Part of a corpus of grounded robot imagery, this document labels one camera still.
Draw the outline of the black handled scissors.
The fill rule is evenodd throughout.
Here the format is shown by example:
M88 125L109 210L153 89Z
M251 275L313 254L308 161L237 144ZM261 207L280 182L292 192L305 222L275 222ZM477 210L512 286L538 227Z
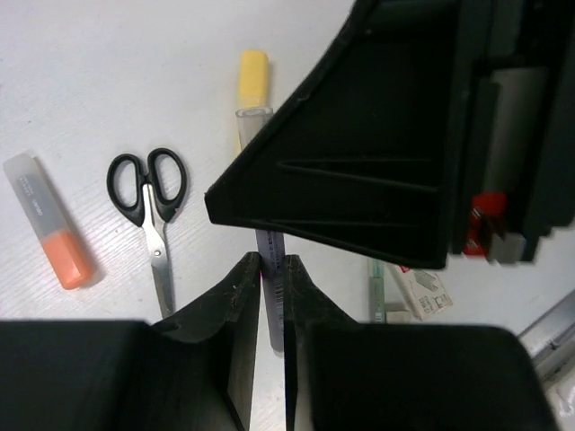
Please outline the black handled scissors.
M160 170L157 167L161 158L174 161L180 173L180 187L173 198L167 198L162 191ZM132 205L122 202L116 190L116 174L123 165L128 163L132 164L135 170L136 200ZM165 225L176 217L186 198L188 176L185 165L177 153L165 147L152 150L145 163L133 154L120 154L109 165L106 187L111 202L117 210L145 232L160 313L166 319L175 312L175 296Z

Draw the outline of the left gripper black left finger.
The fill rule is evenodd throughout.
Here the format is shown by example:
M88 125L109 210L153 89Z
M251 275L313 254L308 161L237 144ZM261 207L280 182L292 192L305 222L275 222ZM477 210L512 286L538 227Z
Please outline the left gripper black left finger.
M4 430L246 430L257 253L156 324L3 321Z

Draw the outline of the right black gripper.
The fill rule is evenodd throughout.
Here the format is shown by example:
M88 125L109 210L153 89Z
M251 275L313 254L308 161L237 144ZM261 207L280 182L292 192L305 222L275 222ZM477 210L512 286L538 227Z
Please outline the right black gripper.
M459 178L450 250L532 262L574 222L574 4L463 1L453 80Z

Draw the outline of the orange highlighter marker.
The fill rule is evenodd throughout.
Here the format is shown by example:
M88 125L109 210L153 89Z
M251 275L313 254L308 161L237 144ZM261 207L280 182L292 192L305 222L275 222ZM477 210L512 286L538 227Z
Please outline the orange highlighter marker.
M75 233L40 164L28 154L3 163L4 173L27 216L60 285L88 285L96 269Z

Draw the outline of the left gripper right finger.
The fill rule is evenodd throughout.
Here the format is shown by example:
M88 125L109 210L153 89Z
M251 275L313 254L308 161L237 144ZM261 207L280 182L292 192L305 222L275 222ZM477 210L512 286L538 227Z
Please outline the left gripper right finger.
M554 430L529 354L493 326L353 320L284 264L289 430Z

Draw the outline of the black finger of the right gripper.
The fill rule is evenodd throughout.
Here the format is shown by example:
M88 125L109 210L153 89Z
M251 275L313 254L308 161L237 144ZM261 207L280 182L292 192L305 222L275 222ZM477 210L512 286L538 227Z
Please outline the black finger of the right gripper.
M214 224L443 268L464 1L357 1L330 46L208 189Z

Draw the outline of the purple pastel highlighter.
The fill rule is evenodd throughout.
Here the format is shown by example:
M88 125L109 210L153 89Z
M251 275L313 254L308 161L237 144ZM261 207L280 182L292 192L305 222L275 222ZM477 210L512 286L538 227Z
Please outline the purple pastel highlighter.
M261 286L267 314L270 345L275 355L284 356L284 274L286 257L284 235L256 230L261 255Z

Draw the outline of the yellow highlighter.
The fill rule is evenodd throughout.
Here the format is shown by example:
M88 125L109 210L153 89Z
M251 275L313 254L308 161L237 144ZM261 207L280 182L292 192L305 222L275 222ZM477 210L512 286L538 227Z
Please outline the yellow highlighter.
M237 110L238 152L251 143L273 115L269 101L270 63L262 50L248 49L241 55Z

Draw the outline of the green pastel marker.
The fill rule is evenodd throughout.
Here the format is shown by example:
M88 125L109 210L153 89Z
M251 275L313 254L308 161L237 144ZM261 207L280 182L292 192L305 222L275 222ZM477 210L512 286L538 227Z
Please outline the green pastel marker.
M374 323L385 323L385 270L384 263L368 258L369 315Z

